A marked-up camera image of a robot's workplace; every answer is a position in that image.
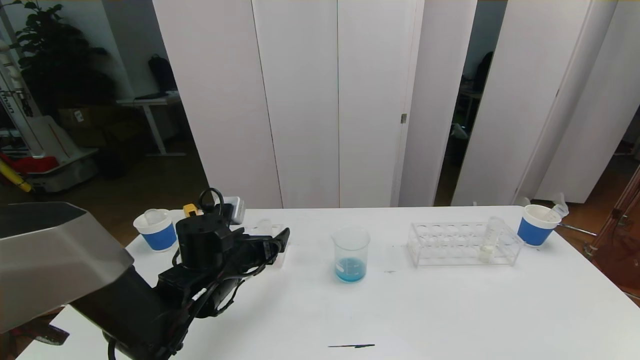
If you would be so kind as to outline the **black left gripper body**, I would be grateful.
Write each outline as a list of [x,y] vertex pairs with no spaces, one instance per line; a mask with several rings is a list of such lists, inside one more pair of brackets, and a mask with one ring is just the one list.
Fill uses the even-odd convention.
[[241,244],[247,246],[254,264],[273,265],[282,253],[282,235],[242,235]]

